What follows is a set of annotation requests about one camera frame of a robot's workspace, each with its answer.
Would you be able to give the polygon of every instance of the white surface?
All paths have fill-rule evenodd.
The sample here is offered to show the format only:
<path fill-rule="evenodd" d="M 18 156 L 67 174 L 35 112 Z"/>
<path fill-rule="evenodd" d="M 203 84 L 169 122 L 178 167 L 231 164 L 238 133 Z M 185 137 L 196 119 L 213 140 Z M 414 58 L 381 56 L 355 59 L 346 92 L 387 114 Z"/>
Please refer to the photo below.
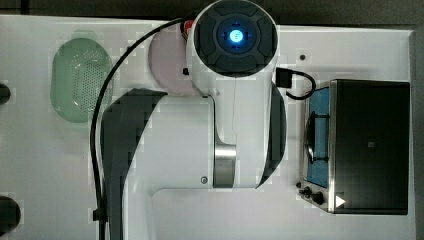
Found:
<path fill-rule="evenodd" d="M 97 238 L 96 223 L 90 220 L 95 193 L 88 125 L 70 124 L 52 109 L 51 62 L 74 30 L 94 31 L 116 62 L 127 46 L 158 23 L 0 16 L 0 81 L 14 96 L 0 106 L 0 192 L 23 207 L 23 224 L 1 239 Z M 409 34 L 285 26 L 280 28 L 279 64 L 321 81 L 407 81 Z M 302 53 L 307 56 L 304 62 L 298 60 Z M 141 46 L 121 67 L 116 96 L 132 87 L 157 87 L 146 80 L 150 73 L 145 57 Z M 331 215 L 297 196 L 303 106 L 285 100 L 287 152 L 271 181 L 258 190 L 159 191 L 153 198 L 158 239 L 415 239 L 412 164 L 407 216 Z"/>

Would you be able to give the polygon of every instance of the black cable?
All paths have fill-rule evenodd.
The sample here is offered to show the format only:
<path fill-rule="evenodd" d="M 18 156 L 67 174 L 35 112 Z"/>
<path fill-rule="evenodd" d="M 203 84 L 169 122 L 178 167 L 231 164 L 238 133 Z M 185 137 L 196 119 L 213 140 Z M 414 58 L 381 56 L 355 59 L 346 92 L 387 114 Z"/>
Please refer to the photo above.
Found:
<path fill-rule="evenodd" d="M 309 98 L 310 96 L 312 96 L 312 94 L 315 92 L 315 89 L 317 87 L 314 78 L 311 77 L 309 74 L 304 73 L 304 72 L 299 72 L 299 71 L 295 71 L 295 70 L 290 70 L 290 71 L 293 74 L 307 78 L 311 82 L 312 86 L 311 86 L 311 90 L 308 93 L 306 93 L 304 96 L 298 97 L 298 96 L 292 95 L 289 92 L 286 92 L 287 97 L 294 99 L 294 100 L 305 100 L 305 99 Z"/>
<path fill-rule="evenodd" d="M 118 68 L 121 66 L 122 62 L 129 56 L 129 54 L 142 42 L 144 42 L 147 38 L 151 37 L 153 34 L 158 33 L 164 28 L 170 27 L 174 24 L 187 21 L 189 19 L 193 19 L 193 16 L 188 16 L 185 18 L 177 18 L 175 20 L 172 20 L 170 22 L 167 22 L 140 39 L 138 39 L 133 45 L 127 48 L 125 53 L 119 58 L 119 60 L 116 62 L 115 66 L 113 66 L 112 70 L 109 72 L 108 76 L 106 77 L 106 80 L 103 83 L 102 88 L 100 89 L 99 96 L 97 98 L 96 106 L 94 108 L 93 112 L 93 118 L 91 120 L 91 128 L 90 128 L 90 153 L 91 153 L 91 162 L 93 165 L 93 174 L 94 174 L 94 186 L 96 189 L 96 198 L 97 198 L 97 210 L 94 212 L 94 220 L 99 221 L 99 239 L 104 240 L 105 239 L 105 229 L 106 229 L 106 222 L 107 222 L 107 200 L 106 200 L 106 194 L 105 190 L 103 191 L 103 194 L 101 192 L 101 181 L 100 181 L 100 172 L 99 172 L 99 165 L 97 161 L 97 151 L 96 151 L 96 128 L 97 128 L 97 118 L 99 116 L 100 112 L 100 106 L 102 104 L 103 97 L 105 95 L 107 86 L 109 85 L 109 82 L 112 80 L 113 75 L 118 70 Z"/>

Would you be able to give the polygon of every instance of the green container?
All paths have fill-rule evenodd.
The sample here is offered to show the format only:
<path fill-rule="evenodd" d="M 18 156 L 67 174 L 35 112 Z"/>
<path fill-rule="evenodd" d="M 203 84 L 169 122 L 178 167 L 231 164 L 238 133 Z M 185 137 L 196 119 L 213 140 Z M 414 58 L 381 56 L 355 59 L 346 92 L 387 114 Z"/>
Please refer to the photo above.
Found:
<path fill-rule="evenodd" d="M 52 69 L 50 100 L 55 111 L 67 121 L 88 122 L 111 69 L 109 55 L 93 40 L 76 38 L 62 45 Z M 106 105 L 112 99 L 109 85 L 102 102 Z"/>

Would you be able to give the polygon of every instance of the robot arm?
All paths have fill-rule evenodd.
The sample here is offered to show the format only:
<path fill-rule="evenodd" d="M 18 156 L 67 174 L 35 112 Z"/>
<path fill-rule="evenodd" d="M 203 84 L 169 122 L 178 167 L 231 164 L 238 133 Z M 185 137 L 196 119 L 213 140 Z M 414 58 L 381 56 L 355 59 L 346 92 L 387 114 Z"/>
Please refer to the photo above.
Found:
<path fill-rule="evenodd" d="M 213 3 L 195 20 L 186 57 L 202 96 L 133 90 L 103 116 L 113 240 L 156 239 L 152 196 L 161 189 L 256 188 L 282 159 L 285 111 L 272 83 L 278 36 L 269 15 L 247 1 Z"/>

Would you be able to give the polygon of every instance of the glowing blue ring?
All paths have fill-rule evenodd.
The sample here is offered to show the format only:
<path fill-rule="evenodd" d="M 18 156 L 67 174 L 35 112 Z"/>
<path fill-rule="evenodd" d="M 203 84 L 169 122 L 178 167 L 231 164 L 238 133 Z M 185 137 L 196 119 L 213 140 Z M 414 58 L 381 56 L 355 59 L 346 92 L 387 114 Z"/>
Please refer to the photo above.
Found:
<path fill-rule="evenodd" d="M 240 30 L 233 30 L 230 32 L 231 41 L 238 43 L 243 40 L 243 33 Z"/>

